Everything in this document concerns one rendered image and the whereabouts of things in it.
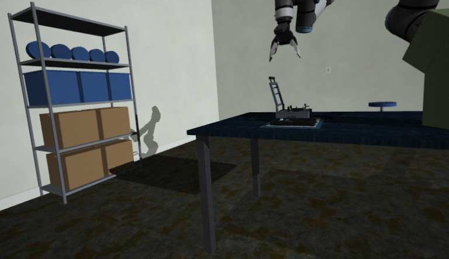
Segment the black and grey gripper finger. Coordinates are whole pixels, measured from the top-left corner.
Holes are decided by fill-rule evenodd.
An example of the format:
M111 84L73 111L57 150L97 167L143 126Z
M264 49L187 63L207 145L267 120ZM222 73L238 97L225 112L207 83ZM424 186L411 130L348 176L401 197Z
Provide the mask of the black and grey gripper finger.
M296 41L296 37L292 33L290 33L290 35L291 35L291 37L290 37L290 40L291 40L290 41L290 45L294 47L295 51L297 52L297 55L299 57L301 57L301 54L300 54L300 51L299 51L299 47L298 47L298 44L297 44L297 41Z
M279 43L278 43L278 41L277 41L277 36L275 36L275 38L273 39L273 41L272 41L272 43L271 43L271 50L270 50L270 59L269 59L269 62L270 62L271 59L272 59L272 55L276 53L277 48L278 48L278 45L279 45Z

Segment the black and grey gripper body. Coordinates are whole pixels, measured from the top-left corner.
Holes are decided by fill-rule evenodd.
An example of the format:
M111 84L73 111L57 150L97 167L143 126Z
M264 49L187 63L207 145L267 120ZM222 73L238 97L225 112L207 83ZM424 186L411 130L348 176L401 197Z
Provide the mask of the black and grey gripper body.
M282 18L282 19L277 20L277 24L285 23L285 22L288 23L288 28L284 31L284 33L276 34L277 41L279 42L279 45L290 44L290 41L291 41L290 40L290 37L291 37L290 33L292 33L290 30L291 18Z

